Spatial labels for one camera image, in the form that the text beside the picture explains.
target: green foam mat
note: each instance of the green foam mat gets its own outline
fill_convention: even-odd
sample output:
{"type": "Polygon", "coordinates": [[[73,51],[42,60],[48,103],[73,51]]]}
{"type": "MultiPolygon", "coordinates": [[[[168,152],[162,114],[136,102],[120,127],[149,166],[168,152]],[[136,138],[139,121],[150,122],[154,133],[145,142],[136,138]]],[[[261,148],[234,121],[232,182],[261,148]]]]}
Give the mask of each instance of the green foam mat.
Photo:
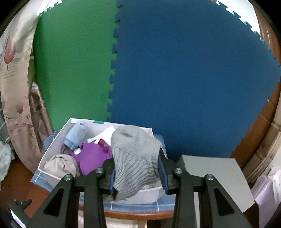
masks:
{"type": "Polygon", "coordinates": [[[54,130],[69,118],[110,115],[110,62],[116,0],[66,0],[42,13],[33,52],[36,83],[54,130]]]}

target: interlocking foam tile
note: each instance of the interlocking foam tile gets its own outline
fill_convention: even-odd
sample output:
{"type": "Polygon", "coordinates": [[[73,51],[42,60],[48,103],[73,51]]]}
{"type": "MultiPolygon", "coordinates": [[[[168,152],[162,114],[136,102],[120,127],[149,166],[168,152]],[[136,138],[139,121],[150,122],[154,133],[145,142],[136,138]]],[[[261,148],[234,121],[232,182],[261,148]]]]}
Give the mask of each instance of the interlocking foam tile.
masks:
{"type": "Polygon", "coordinates": [[[116,0],[67,0],[42,13],[34,37],[36,82],[54,130],[67,120],[105,121],[116,0]]]}
{"type": "Polygon", "coordinates": [[[209,0],[123,0],[111,122],[152,127],[168,156],[229,157],[280,78],[236,13],[209,0]]]}

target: blue checkered tablecloth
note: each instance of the blue checkered tablecloth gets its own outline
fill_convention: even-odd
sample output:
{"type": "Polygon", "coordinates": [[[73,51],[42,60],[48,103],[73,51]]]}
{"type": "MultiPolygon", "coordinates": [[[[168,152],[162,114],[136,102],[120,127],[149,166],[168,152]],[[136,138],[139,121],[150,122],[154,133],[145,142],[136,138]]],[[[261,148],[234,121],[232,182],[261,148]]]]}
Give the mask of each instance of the blue checkered tablecloth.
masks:
{"type": "MultiPolygon", "coordinates": [[[[54,135],[49,136],[44,140],[43,144],[45,148],[48,148],[51,142],[54,140],[55,136],[58,134],[58,131],[54,135]]],[[[160,135],[154,135],[155,138],[159,139],[162,142],[163,150],[165,150],[164,139],[160,135]]],[[[38,185],[39,187],[51,192],[54,189],[54,186],[50,185],[46,179],[42,176],[39,170],[36,170],[34,176],[32,177],[31,183],[38,185]]],[[[157,211],[170,211],[174,209],[175,206],[175,195],[164,194],[153,204],[124,204],[118,202],[104,202],[104,209],[106,211],[118,211],[118,212],[131,212],[131,213],[148,213],[148,212],[157,212],[157,211]]],[[[84,195],[80,194],[79,204],[84,204],[84,195]]]]}

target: white cloth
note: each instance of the white cloth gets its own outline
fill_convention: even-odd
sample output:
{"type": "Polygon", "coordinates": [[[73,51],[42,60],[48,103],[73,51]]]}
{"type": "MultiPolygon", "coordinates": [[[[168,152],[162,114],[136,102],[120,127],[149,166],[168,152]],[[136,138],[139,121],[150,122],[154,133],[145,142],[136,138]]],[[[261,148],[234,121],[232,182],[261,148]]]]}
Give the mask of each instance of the white cloth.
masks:
{"type": "Polygon", "coordinates": [[[0,181],[4,180],[8,173],[11,164],[11,147],[9,144],[2,144],[0,142],[0,181]]]}
{"type": "Polygon", "coordinates": [[[101,139],[103,139],[109,146],[111,146],[111,137],[112,137],[112,134],[114,131],[115,131],[115,128],[111,126],[107,129],[105,129],[104,132],[100,133],[99,135],[97,135],[93,138],[87,139],[87,142],[90,143],[90,142],[95,141],[95,144],[98,144],[99,141],[101,139]]]}

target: gray cloth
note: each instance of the gray cloth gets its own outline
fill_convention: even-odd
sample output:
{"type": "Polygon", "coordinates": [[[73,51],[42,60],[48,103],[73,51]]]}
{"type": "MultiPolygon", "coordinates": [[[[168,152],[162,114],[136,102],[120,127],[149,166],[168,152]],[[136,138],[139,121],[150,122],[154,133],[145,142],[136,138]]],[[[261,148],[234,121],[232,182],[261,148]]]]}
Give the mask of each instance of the gray cloth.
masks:
{"type": "Polygon", "coordinates": [[[45,163],[43,171],[58,178],[63,178],[66,174],[72,174],[74,177],[80,176],[75,159],[68,154],[57,154],[53,156],[45,163]]]}
{"type": "Polygon", "coordinates": [[[136,126],[117,128],[111,138],[115,163],[115,200],[135,195],[143,186],[159,180],[158,154],[161,142],[136,126]]]}

